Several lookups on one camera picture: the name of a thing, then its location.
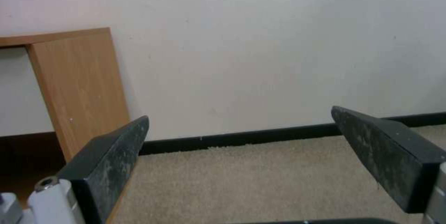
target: wooden board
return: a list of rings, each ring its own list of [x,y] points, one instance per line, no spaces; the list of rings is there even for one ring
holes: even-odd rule
[[[110,32],[110,28],[97,28],[97,29],[78,30],[72,32],[53,32],[53,33],[36,34],[36,35],[0,37],[0,47],[22,46],[51,40],[59,40],[69,37],[80,37],[85,35],[102,34],[107,32],[108,33]]]
[[[27,50],[67,161],[91,138],[129,122],[108,29]]]

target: carpet floor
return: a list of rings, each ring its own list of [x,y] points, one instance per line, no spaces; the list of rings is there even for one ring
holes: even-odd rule
[[[446,125],[415,128],[446,149]],[[375,217],[419,224],[343,136],[140,156],[113,224]]]

